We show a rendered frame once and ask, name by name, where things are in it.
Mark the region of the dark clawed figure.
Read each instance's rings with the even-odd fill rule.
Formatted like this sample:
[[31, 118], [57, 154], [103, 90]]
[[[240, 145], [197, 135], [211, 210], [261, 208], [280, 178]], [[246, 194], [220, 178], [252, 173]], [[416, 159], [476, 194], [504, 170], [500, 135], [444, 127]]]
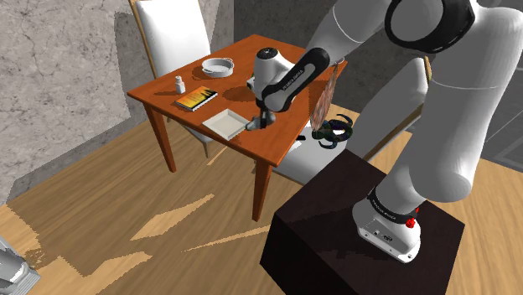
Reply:
[[331, 119], [324, 121], [318, 130], [312, 130], [312, 138], [318, 140], [320, 147], [334, 149], [339, 142], [344, 142], [352, 136], [353, 121], [346, 115], [339, 114], [339, 116], [345, 121]]

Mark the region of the brown wooden table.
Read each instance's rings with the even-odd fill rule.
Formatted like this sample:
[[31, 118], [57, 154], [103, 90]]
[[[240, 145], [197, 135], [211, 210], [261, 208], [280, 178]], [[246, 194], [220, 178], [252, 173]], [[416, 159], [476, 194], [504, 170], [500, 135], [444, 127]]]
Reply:
[[[272, 168], [280, 164], [317, 103], [320, 94], [333, 73], [327, 69], [294, 99], [288, 111], [276, 114], [276, 122], [271, 126], [255, 131], [243, 131], [231, 140], [225, 140], [212, 132], [203, 122], [217, 113], [229, 109], [250, 120], [259, 114], [256, 99], [246, 86], [246, 80], [253, 72], [254, 59], [259, 49], [274, 47], [288, 60], [295, 62], [304, 49], [261, 35], [253, 34], [210, 55], [211, 58], [231, 58], [235, 64], [233, 74], [212, 79], [202, 72], [203, 60], [196, 60], [171, 73], [158, 77], [139, 86], [127, 94], [140, 101], [146, 110], [149, 121], [162, 150], [168, 169], [176, 171], [173, 153], [163, 119], [170, 117], [176, 122], [191, 127], [197, 132], [256, 160], [256, 180], [252, 208], [252, 219], [258, 221], [262, 212]], [[175, 77], [179, 75], [186, 89], [191, 91], [201, 85], [217, 91], [218, 96], [197, 111], [188, 111], [174, 105], [180, 94], [175, 88]]]

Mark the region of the grey round pan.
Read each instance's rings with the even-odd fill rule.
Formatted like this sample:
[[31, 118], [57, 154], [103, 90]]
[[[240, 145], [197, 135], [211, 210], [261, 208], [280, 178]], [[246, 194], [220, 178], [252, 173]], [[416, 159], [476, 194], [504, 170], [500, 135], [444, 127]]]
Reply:
[[223, 78], [233, 74], [235, 64], [231, 58], [210, 58], [202, 62], [202, 71], [211, 78]]

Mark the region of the dark robot stand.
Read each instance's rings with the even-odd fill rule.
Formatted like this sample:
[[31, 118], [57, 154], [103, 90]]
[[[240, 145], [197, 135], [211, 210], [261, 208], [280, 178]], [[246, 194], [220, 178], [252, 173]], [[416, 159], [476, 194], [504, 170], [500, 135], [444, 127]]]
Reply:
[[464, 224], [426, 201], [417, 257], [387, 255], [352, 217], [384, 177], [344, 150], [275, 212], [260, 263], [286, 295], [445, 295]]

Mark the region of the white chair with wooden frame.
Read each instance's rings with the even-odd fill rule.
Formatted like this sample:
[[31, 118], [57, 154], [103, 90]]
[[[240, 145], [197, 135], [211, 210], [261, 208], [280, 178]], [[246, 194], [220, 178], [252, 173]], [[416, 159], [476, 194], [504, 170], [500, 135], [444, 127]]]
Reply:
[[198, 0], [128, 0], [154, 78], [210, 55]]

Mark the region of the orange and black book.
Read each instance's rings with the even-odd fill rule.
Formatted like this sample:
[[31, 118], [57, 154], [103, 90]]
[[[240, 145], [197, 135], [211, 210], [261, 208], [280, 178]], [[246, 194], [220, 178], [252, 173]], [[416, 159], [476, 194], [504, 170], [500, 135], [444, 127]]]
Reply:
[[213, 91], [208, 87], [200, 86], [197, 89], [187, 93], [185, 96], [179, 98], [174, 102], [174, 105], [181, 106], [189, 111], [196, 111], [208, 101], [211, 101], [218, 96], [217, 91]]

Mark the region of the brown patterned flat board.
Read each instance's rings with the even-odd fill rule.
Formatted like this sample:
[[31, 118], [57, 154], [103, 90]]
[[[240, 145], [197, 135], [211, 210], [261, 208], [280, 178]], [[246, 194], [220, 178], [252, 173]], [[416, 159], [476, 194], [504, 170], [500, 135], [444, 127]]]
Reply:
[[339, 63], [334, 66], [334, 71], [329, 77], [328, 83], [324, 87], [324, 90], [318, 99], [317, 105], [311, 114], [310, 125], [313, 131], [317, 131], [322, 126], [324, 118], [328, 113], [334, 95], [338, 71]]

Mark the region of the white square tray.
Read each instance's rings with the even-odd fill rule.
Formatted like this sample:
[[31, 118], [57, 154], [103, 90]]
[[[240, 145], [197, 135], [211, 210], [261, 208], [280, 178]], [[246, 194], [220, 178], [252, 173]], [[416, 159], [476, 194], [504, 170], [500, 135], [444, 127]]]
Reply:
[[244, 131], [248, 123], [249, 121], [244, 117], [236, 114], [230, 109], [225, 109], [204, 121], [203, 125], [220, 137], [229, 141]]

